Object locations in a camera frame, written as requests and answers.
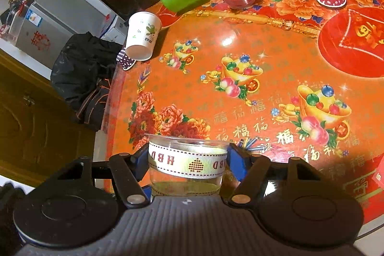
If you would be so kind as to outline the clear plastic cup with ribbon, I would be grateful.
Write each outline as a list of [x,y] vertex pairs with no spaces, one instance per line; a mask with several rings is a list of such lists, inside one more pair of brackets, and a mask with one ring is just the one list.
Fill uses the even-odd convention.
[[227,163],[227,142],[160,135],[148,137],[153,197],[219,193]]

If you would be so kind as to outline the purple polka dot cupcake cup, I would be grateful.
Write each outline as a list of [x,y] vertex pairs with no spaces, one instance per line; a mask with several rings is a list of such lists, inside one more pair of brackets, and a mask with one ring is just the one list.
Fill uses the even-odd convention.
[[119,54],[117,54],[116,62],[122,66],[122,69],[124,71],[128,71],[135,65],[136,60],[128,57],[128,55],[126,54],[126,49],[123,48],[120,50]]

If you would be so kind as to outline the white paper cup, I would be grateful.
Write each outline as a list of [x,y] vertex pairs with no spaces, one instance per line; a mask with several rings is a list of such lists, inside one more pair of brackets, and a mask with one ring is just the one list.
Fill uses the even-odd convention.
[[137,12],[128,21],[128,34],[125,53],[138,61],[149,60],[162,29],[162,22],[151,12]]

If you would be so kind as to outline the black jacket on chair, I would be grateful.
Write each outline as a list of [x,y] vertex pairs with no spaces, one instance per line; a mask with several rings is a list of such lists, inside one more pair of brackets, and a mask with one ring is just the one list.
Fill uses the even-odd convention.
[[93,36],[74,34],[65,43],[51,70],[55,91],[74,111],[78,123],[101,129],[116,57],[122,46]]

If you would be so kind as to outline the white box beside fridge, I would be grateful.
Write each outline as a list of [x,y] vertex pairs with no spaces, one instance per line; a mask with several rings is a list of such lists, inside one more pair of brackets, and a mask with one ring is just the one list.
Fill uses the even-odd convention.
[[127,34],[128,26],[125,24],[125,21],[120,16],[115,16],[109,26],[102,31],[100,38],[108,42],[123,45],[126,41]]

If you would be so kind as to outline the silver mini fridge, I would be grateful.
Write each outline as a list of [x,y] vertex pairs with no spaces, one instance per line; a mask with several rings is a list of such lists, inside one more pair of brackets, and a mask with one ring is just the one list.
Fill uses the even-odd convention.
[[100,36],[106,15],[85,0],[35,0],[9,29],[14,45],[51,69],[74,34]]

